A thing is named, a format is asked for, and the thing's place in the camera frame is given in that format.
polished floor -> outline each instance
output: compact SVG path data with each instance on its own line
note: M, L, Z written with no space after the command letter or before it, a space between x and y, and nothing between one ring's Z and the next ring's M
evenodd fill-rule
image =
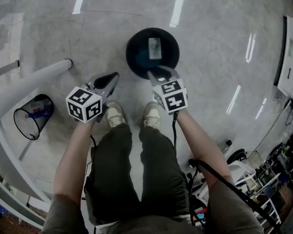
M56 111L22 164L42 189L51 191L76 124L65 97L89 77L117 71L121 79L113 98L123 106L133 132L131 175L141 193L138 132L151 85L128 68L125 48L132 35L148 27L163 28L177 39L176 70L188 89L193 117L216 143L231 139L232 150L253 151L283 109L284 96L273 79L286 15L293 17L293 0L0 0L0 67L21 61L20 68L0 78L0 90L64 58L74 61L71 70L34 92L49 95ZM285 118L278 119L258 147L261 155L293 129L285 126ZM26 140L14 125L13 110L2 121L19 156ZM171 122L163 111L160 129L172 139ZM191 154L177 131L178 161L186 169ZM107 132L102 121L93 135L99 141Z

black wastebasket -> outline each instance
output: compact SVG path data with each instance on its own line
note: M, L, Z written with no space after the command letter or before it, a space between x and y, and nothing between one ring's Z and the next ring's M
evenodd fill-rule
M52 116L54 105L49 96L41 94L14 111L18 130L30 140L39 138L41 131Z

beige sneaker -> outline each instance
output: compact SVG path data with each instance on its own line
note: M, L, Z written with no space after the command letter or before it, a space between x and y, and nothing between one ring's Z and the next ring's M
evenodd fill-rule
M143 113L143 124L153 128L160 127L160 114L158 104L156 102L149 102L146 105Z
M123 123L127 124L124 111L118 102L110 101L106 105L109 109L106 111L105 115L111 128Z

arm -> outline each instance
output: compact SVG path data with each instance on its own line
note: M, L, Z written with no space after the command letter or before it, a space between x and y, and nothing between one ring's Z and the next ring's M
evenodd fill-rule
M87 124L78 123L54 178L53 195L67 196L78 205L81 203L90 135L94 122L93 120Z
M177 121L195 159L204 161L221 176L231 176L226 159L219 147L192 118L187 110L183 109L179 111ZM201 170L210 189L217 179L204 168L201 168Z

black cable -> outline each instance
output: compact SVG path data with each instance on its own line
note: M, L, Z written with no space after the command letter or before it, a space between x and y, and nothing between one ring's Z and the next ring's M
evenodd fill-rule
M238 190L234 185L226 181L219 173L217 173L213 168L211 168L208 164L201 160L196 161L200 166L204 167L207 171L209 171L212 175L214 175L217 179L223 182L227 187L229 187L232 191L234 191L249 207L251 207L254 211L258 212L263 218L265 218L271 226L274 227L277 233L281 233L279 229L279 225L265 212L259 205L257 205L253 200L251 200L248 196L246 196L243 192Z
M189 201L191 201L191 195L192 195L192 187L193 187L193 183L196 179L197 173L199 172L199 170L196 168L195 173L193 175L193 177L190 179L189 185L188 185L188 197L189 197ZM194 220L193 220L193 209L192 209L192 204L190 204L190 218L191 218L191 224L193 226L195 226Z
M97 144L96 144L94 137L92 135L90 135L90 138L92 139L94 147L97 148Z
M267 137L267 135L270 133L271 129L273 128L273 126L275 125L275 123L277 122L277 120L279 119L280 115L283 113L284 109L288 106L289 101L287 101L286 105L284 106L283 110L279 113L279 115L277 116L277 118L275 119L274 123L272 124L271 128L268 130L268 132L266 133L266 135L263 137L263 139L261 140L261 142L259 142L259 144L256 146L256 148L254 149L254 151L250 154L249 157L251 157L253 155L253 153L256 152L256 149L260 146L260 144L264 141L264 139Z
M196 179L196 176L197 176L198 172L199 172L199 170L196 168L195 173L194 173L194 176L190 179L190 182L189 182L189 185L188 185L188 197L189 197L189 201L191 201L191 198L192 198L191 195L192 195L193 183L194 183L194 181ZM191 219L191 224L193 226L195 226L195 223L194 223L194 220L193 220L193 217L194 216L197 219L197 221L201 223L202 228L204 229L205 228L205 225L203 224L202 220L199 219L199 217L197 216L195 210L192 209L192 204L190 204L190 219Z
M177 133L176 133L176 120L178 117L179 111L174 112L174 118L172 120L172 130L174 132L174 148L176 149L176 142L177 142Z
M87 163L87 165L86 165L86 172L85 172L85 174L84 175L86 175L87 174L87 171L88 171L88 165L89 164L91 164L92 163L92 161L89 161L88 163Z
M96 144L96 141L94 139L94 137L92 135L90 135L90 138L92 139L92 142L93 142L93 145L94 145L94 148L97 148L97 144ZM85 175L87 174L87 171L88 171L88 165L91 164L92 161L88 162L87 165L86 165L86 173Z

